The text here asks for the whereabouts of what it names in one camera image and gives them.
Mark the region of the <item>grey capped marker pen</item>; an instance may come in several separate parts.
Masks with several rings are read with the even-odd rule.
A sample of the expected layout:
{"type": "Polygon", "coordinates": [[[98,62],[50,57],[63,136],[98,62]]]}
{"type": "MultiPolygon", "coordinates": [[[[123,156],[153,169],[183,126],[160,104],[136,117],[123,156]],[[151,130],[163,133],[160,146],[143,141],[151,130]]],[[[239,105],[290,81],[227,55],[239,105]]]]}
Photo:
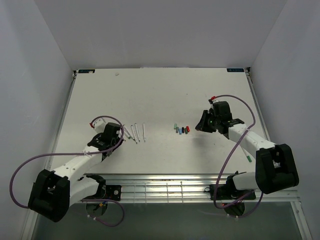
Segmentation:
{"type": "Polygon", "coordinates": [[[141,138],[140,138],[140,133],[139,133],[139,129],[138,129],[138,124],[137,123],[134,123],[134,129],[135,129],[137,140],[138,140],[138,142],[140,142],[141,138]]]}

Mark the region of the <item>teal capped marker pen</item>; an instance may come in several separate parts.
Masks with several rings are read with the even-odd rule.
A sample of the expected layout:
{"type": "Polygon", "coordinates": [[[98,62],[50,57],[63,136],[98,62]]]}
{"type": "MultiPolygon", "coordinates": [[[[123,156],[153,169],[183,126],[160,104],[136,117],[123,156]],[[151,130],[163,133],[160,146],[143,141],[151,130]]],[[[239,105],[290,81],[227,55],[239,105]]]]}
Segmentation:
{"type": "Polygon", "coordinates": [[[146,126],[145,123],[142,123],[142,136],[143,136],[143,141],[146,142],[146,126]]]}

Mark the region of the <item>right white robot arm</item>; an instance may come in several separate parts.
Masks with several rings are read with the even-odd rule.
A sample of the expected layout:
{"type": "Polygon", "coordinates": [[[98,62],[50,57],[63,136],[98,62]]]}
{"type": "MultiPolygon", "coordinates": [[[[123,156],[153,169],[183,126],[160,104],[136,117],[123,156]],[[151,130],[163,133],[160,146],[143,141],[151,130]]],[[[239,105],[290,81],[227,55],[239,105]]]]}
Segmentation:
{"type": "Polygon", "coordinates": [[[237,199],[249,191],[260,190],[271,194],[296,187],[300,180],[292,149],[287,144],[275,144],[249,130],[239,118],[233,118],[227,101],[209,101],[195,129],[205,133],[219,132],[235,142],[255,160],[253,172],[236,172],[227,177],[225,184],[216,184],[218,199],[237,199]]]}

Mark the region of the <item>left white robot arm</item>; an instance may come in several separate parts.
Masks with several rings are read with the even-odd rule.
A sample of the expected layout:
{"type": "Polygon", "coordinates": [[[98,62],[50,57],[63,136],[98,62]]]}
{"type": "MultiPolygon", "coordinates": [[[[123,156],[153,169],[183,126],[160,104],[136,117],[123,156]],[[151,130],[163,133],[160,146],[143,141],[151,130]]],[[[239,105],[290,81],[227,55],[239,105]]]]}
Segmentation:
{"type": "Polygon", "coordinates": [[[73,204],[106,195],[106,180],[88,171],[100,164],[123,142],[121,125],[95,124],[96,135],[83,151],[52,171],[42,170],[33,183],[28,208],[53,222],[60,221],[73,204]]]}

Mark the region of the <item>black capped marker pen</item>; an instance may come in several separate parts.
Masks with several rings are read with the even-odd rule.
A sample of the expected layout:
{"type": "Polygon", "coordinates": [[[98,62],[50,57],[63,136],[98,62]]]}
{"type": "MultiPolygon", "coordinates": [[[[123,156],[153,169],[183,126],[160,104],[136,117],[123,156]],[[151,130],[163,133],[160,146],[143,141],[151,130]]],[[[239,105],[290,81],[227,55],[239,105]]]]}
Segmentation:
{"type": "Polygon", "coordinates": [[[136,132],[135,132],[135,128],[134,128],[133,125],[131,125],[130,128],[131,128],[133,139],[134,139],[135,143],[138,144],[138,138],[137,138],[137,135],[136,135],[136,132]]]}

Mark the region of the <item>green capped marker pen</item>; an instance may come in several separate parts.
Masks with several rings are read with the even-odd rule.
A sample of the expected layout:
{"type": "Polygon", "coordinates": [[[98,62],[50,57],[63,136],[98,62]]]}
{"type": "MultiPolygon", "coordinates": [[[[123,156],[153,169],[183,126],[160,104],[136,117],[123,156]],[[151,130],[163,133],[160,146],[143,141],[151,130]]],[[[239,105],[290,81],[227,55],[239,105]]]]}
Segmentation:
{"type": "Polygon", "coordinates": [[[128,139],[131,139],[132,136],[131,136],[128,128],[127,128],[125,125],[123,125],[123,129],[124,129],[124,131],[125,131],[125,134],[126,134],[127,138],[128,138],[128,139]]]}

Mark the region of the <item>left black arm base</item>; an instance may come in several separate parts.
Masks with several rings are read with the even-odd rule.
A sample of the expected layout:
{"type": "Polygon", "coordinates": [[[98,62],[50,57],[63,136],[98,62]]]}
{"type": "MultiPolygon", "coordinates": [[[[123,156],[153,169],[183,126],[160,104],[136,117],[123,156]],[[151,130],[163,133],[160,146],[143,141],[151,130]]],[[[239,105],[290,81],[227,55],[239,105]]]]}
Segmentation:
{"type": "Polygon", "coordinates": [[[106,185],[105,188],[101,191],[100,196],[88,196],[85,200],[95,200],[95,199],[109,199],[113,201],[120,201],[122,194],[121,185],[106,185]]]}

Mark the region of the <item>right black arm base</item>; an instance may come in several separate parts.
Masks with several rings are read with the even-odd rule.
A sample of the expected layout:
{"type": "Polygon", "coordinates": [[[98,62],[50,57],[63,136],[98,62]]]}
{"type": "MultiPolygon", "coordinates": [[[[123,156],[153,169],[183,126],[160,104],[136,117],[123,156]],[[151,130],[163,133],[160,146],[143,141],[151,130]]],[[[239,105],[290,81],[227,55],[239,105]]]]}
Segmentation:
{"type": "MultiPolygon", "coordinates": [[[[214,191],[215,191],[215,184],[210,184],[209,186],[204,188],[204,193],[210,194],[210,199],[214,200],[214,191]]],[[[235,201],[239,200],[240,197],[245,196],[243,200],[255,200],[256,194],[254,191],[250,190],[230,190],[226,186],[221,186],[217,189],[216,193],[216,200],[230,200],[235,201]]]]}

